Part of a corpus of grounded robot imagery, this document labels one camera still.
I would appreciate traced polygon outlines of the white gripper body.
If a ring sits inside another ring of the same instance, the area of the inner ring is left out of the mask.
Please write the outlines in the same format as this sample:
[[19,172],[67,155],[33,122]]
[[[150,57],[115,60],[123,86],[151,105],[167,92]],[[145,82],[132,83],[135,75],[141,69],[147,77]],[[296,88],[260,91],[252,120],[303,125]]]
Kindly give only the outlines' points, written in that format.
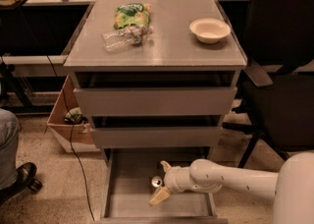
[[172,194],[178,194],[192,191],[194,181],[188,167],[175,166],[165,170],[164,185]]

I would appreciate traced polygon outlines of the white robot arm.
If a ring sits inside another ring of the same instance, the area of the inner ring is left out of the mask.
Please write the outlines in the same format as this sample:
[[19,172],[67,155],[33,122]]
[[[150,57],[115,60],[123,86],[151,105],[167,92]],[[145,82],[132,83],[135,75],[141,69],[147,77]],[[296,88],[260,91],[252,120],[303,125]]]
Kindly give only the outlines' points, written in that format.
[[161,163],[164,185],[149,203],[157,205],[172,194],[215,193],[221,187],[259,196],[273,203],[272,224],[314,224],[314,154],[290,157],[280,171],[267,172],[219,165],[196,159],[187,167]]

